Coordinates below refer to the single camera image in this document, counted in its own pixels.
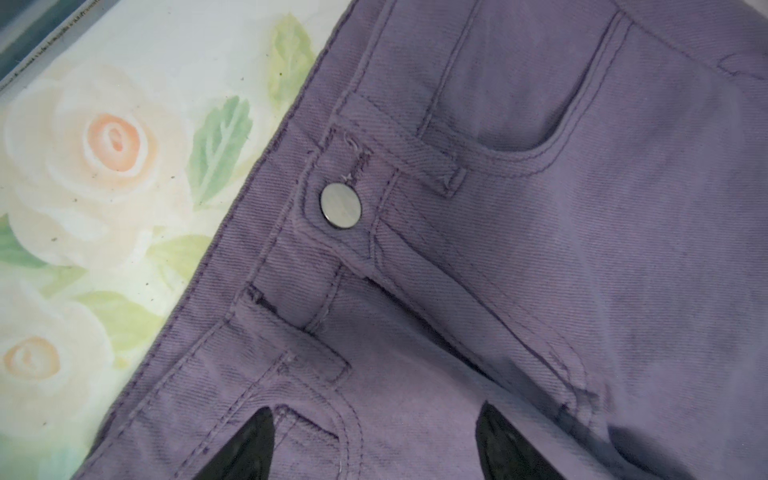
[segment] denim fabric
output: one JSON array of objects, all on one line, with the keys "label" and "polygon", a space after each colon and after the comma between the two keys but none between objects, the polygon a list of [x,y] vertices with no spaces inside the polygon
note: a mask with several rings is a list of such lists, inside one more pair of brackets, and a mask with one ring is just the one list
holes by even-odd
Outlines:
[{"label": "denim fabric", "polygon": [[[76,474],[768,478],[768,24],[729,0],[356,0]],[[319,208],[352,186],[361,221]]]}]

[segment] metal button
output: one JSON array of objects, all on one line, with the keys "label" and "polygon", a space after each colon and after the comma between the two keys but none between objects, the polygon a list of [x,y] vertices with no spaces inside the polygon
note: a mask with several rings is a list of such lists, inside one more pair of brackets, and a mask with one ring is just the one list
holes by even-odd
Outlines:
[{"label": "metal button", "polygon": [[330,184],[320,194],[320,209],[336,228],[352,228],[360,220],[362,206],[355,191],[345,184]]}]

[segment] floral tablecloth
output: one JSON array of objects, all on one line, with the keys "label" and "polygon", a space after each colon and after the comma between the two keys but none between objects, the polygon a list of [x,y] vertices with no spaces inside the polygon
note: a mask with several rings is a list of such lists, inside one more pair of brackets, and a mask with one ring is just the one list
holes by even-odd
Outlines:
[{"label": "floral tablecloth", "polygon": [[68,478],[347,0],[120,0],[0,94],[0,478]]}]

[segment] peach rose center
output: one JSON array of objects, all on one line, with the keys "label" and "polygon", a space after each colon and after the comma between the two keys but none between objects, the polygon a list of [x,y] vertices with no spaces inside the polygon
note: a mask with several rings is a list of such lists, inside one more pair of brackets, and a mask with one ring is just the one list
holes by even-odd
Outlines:
[{"label": "peach rose center", "polygon": [[3,356],[3,363],[8,373],[21,380],[45,380],[61,368],[56,347],[39,336],[14,345]]},{"label": "peach rose center", "polygon": [[123,118],[99,114],[88,126],[88,145],[106,168],[126,172],[138,160],[141,139],[136,127]]}]

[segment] rose print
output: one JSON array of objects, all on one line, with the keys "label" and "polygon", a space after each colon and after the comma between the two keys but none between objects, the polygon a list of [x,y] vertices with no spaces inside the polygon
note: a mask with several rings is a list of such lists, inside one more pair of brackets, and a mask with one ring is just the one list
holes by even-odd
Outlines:
[{"label": "rose print", "polygon": [[0,433],[34,437],[77,415],[113,361],[85,306],[50,303],[26,283],[0,288]]},{"label": "rose print", "polygon": [[154,227],[190,221],[190,127],[169,97],[83,65],[13,100],[0,204],[26,250],[54,265],[117,267],[142,258]]}]

